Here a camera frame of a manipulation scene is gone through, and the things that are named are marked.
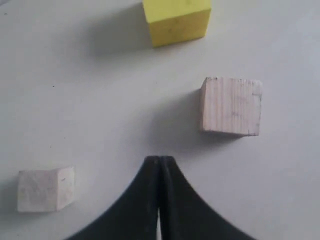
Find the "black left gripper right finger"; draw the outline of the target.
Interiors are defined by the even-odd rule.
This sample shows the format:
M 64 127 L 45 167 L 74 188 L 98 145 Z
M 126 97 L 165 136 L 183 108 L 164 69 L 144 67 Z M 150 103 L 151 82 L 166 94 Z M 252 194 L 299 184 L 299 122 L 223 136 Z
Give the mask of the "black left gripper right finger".
M 160 157 L 159 214 L 163 240 L 252 240 L 193 189 L 172 156 Z

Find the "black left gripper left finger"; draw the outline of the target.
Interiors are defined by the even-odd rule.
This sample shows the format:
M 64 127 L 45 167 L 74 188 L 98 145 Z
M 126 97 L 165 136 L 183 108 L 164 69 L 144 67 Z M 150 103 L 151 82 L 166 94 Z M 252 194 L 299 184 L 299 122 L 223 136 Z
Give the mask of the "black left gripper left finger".
M 112 206 L 70 240 L 155 240 L 160 158 L 148 156 L 132 183 Z

